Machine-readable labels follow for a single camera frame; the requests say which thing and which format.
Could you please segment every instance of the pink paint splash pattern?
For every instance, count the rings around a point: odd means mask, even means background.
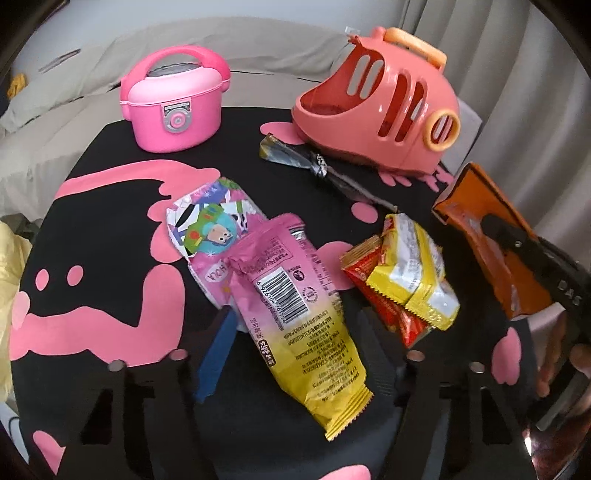
[[[261,125],[263,135],[272,134],[284,143],[302,145],[305,142],[297,134],[296,127],[291,122],[269,122]]]
[[[66,280],[70,287],[75,287],[80,283],[82,280],[82,276],[84,275],[84,269],[80,265],[74,265],[71,269],[68,270],[68,275]]]
[[[37,287],[37,290],[42,291],[47,287],[48,283],[49,272],[45,268],[42,268],[35,276],[35,286]]]
[[[445,183],[447,185],[451,185],[455,180],[453,175],[443,170],[440,165],[435,168],[435,176],[441,183]]]
[[[379,178],[388,186],[394,187],[396,186],[396,180],[394,180],[394,176],[387,171],[378,171]]]
[[[320,480],[371,480],[371,473],[365,465],[352,465],[335,470]]]
[[[365,223],[375,223],[378,221],[378,211],[375,207],[367,203],[355,202],[351,206],[351,213],[357,220]]]
[[[12,330],[19,329],[25,321],[31,308],[31,299],[26,291],[20,291],[14,296],[12,302]]]
[[[160,264],[145,278],[137,327],[92,307],[78,307],[48,317],[27,313],[20,324],[13,310],[10,360],[18,360],[29,351],[38,355],[72,355],[90,350],[107,364],[117,359],[130,367],[151,364],[178,346],[183,317],[181,274],[171,265]]]
[[[168,237],[165,224],[166,208],[187,192],[216,181],[219,177],[219,170],[215,168],[197,169],[174,160],[145,160],[66,180],[57,191],[55,199],[88,192],[122,181],[162,181],[158,191],[162,195],[171,195],[172,198],[160,200],[148,210],[148,217],[160,223],[152,236],[150,254],[158,262],[172,263],[179,260],[181,255],[173,247]]]
[[[33,433],[33,442],[41,450],[53,474],[57,475],[66,447],[61,447],[51,435],[42,430]]]
[[[396,183],[404,187],[410,187],[413,183],[408,179],[408,177],[402,175],[394,175],[387,171],[379,171],[378,172],[379,178],[389,187],[394,187]],[[418,181],[422,181],[426,183],[430,189],[434,192],[439,192],[439,186],[437,185],[437,181],[442,183],[451,184],[454,180],[453,175],[449,174],[445,170],[443,170],[439,165],[435,169],[435,175],[422,175],[420,177],[416,177]]]
[[[500,385],[515,385],[519,380],[521,362],[521,340],[517,330],[509,327],[492,351],[491,374]]]
[[[318,249],[318,257],[328,270],[337,290],[349,290],[353,283],[340,269],[340,256],[353,248],[347,242],[329,242]]]

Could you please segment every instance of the orange package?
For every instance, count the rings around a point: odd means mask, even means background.
[[[519,257],[511,251],[503,252],[482,232],[480,222],[492,213],[523,229],[530,238],[537,239],[524,218],[479,165],[468,163],[460,171],[436,200],[433,213],[443,223],[464,233],[510,319],[539,312],[552,303],[548,291],[535,280]]]

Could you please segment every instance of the rice cooker lid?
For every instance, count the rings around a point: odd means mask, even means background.
[[[129,91],[130,105],[174,102],[210,92],[222,85],[222,76],[200,63],[175,63],[150,71]]]

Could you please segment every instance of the pink toy rice cooker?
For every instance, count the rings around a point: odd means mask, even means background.
[[[199,63],[169,65],[149,72],[164,57],[187,54]],[[194,147],[210,138],[222,120],[222,92],[230,68],[215,52],[182,45],[158,50],[121,79],[119,103],[135,140],[152,153]]]

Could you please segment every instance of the yellow fabric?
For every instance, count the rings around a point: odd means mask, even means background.
[[[27,77],[25,77],[24,73],[19,73],[12,79],[10,87],[6,92],[6,96],[9,100],[12,100],[16,97],[17,93],[20,92],[23,88],[27,86]]]
[[[12,301],[30,252],[29,241],[15,235],[6,223],[0,222],[0,401],[5,401],[12,390],[8,359]]]

